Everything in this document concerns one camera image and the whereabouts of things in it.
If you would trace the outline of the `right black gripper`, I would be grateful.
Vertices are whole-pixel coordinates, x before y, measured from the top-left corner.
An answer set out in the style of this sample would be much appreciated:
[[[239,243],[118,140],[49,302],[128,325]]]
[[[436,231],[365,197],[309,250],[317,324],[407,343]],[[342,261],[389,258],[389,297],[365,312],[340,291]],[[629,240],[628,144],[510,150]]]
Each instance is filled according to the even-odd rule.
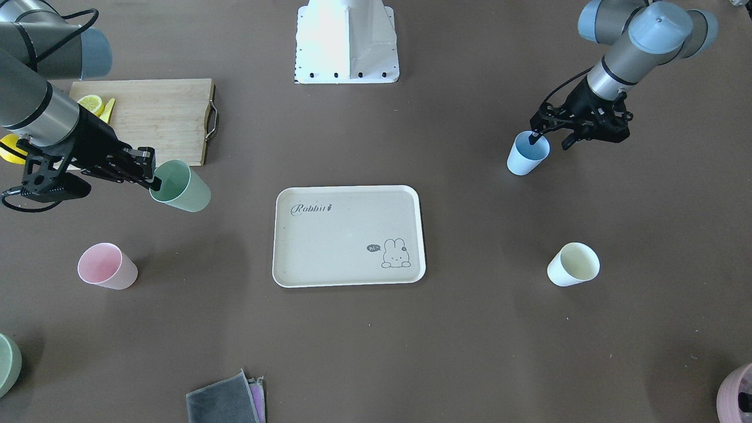
[[[159,191],[154,176],[155,150],[134,149],[121,142],[108,124],[84,108],[5,108],[3,127],[19,136],[17,146],[27,152],[21,185],[3,192],[37,203],[61,203],[87,196],[91,185],[68,172],[118,184],[129,182]]]

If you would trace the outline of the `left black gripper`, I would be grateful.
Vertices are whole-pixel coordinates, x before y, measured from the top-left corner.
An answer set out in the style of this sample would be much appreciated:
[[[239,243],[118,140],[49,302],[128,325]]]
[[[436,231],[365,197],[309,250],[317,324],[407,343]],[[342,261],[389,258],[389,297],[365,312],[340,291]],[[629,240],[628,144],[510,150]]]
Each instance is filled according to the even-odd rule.
[[[633,118],[624,104],[626,97],[626,92],[620,92],[615,100],[602,99],[583,78],[561,106],[554,107],[546,100],[540,105],[530,119],[528,142],[535,145],[543,135],[558,129],[570,129],[578,142],[623,142],[630,136],[628,125]]]

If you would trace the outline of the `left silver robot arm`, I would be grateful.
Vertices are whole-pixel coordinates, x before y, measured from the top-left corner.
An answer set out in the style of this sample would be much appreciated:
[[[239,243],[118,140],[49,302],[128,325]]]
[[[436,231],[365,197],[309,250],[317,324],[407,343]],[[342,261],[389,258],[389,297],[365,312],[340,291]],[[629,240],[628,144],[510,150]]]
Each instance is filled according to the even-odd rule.
[[[718,22],[709,11],[670,2],[591,1],[581,11],[578,32],[609,51],[575,75],[578,84],[564,104],[543,100],[530,119],[530,145],[559,129],[571,131],[562,142],[565,150],[583,140],[624,141],[632,119],[625,105],[628,91],[655,67],[709,48]]]

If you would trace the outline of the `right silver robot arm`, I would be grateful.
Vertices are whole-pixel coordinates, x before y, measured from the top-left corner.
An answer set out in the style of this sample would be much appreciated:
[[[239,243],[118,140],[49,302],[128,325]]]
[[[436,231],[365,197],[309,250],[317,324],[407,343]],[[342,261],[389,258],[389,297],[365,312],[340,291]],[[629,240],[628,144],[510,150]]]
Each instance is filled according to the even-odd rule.
[[[2,204],[22,196],[39,203],[36,212],[90,193],[91,186],[68,171],[116,184],[138,184],[158,200],[177,197],[177,181],[156,166],[152,147],[132,147],[94,112],[53,85],[53,79],[105,76],[110,45],[96,27],[96,9],[62,15],[46,1],[2,2],[2,127],[18,137],[2,151],[24,166],[21,182],[2,191]]]

